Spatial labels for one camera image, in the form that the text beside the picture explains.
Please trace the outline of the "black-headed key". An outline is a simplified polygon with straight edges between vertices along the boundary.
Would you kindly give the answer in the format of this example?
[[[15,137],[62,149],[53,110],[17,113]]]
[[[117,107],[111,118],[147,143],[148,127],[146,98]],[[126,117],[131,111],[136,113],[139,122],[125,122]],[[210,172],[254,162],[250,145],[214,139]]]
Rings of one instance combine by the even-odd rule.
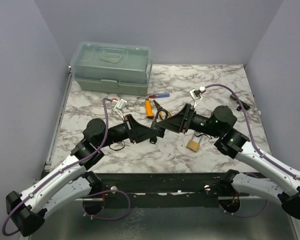
[[[156,136],[154,136],[154,137],[151,137],[150,139],[149,139],[149,142],[151,143],[151,144],[156,144],[157,143],[157,137]]]

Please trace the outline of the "black padlock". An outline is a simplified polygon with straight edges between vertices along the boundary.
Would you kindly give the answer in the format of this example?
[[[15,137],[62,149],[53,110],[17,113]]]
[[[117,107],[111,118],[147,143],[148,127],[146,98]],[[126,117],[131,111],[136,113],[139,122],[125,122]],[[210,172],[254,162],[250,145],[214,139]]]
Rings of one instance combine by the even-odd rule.
[[[158,132],[157,137],[163,138],[165,135],[165,129],[159,126],[159,123],[168,119],[172,115],[164,108],[160,108],[157,110],[155,117],[151,124],[151,129],[156,130]]]

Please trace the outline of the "brass padlock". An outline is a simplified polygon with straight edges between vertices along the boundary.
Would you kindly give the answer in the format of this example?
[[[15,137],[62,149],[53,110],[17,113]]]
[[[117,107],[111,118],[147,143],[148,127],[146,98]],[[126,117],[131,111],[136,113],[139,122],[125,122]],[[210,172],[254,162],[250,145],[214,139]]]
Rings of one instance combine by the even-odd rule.
[[[193,135],[189,140],[189,142],[187,143],[186,148],[196,153],[199,150],[202,138],[203,138],[202,136]]]

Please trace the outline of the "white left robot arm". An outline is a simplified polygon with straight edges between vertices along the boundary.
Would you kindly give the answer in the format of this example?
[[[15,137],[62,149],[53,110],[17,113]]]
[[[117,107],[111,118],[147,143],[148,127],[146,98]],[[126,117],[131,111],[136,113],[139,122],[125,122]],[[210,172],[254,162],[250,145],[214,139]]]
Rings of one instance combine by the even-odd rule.
[[[12,191],[6,196],[8,219],[22,236],[32,235],[64,204],[103,194],[102,181],[90,170],[103,158],[103,147],[126,139],[141,143],[158,135],[158,130],[138,123],[130,114],[113,127],[109,127],[107,119],[90,120],[83,131],[83,139],[58,167],[21,193]]]

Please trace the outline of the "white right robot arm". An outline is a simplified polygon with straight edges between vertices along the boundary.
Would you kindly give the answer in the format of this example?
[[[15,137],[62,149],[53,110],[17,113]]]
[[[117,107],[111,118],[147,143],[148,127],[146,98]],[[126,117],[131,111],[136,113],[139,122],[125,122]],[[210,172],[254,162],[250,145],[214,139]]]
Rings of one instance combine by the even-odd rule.
[[[287,214],[300,220],[300,171],[260,149],[252,137],[234,128],[236,121],[228,106],[217,106],[207,118],[197,114],[187,103],[180,112],[160,121],[156,130],[161,133],[194,130],[216,137],[214,146],[219,152],[249,165],[269,179],[252,180],[243,173],[229,170],[220,183],[224,195],[231,196],[235,192],[255,195],[281,205]]]

